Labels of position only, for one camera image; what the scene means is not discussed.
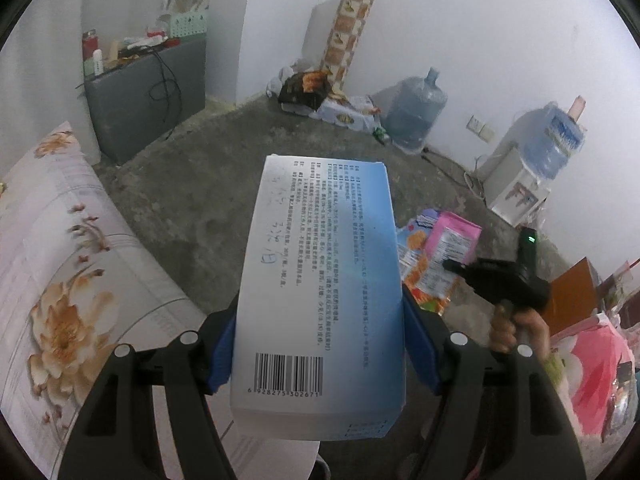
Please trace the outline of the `person's right hand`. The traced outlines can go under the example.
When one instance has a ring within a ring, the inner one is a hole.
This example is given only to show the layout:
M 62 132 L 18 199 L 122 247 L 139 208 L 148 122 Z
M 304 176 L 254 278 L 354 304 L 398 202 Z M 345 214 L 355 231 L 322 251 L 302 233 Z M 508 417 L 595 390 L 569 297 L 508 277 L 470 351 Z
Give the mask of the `person's right hand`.
M 535 356 L 544 361 L 550 354 L 550 330 L 542 316 L 535 310 L 506 312 L 503 306 L 494 309 L 489 331 L 489 349 L 508 353 L 521 340 L 526 340 Z

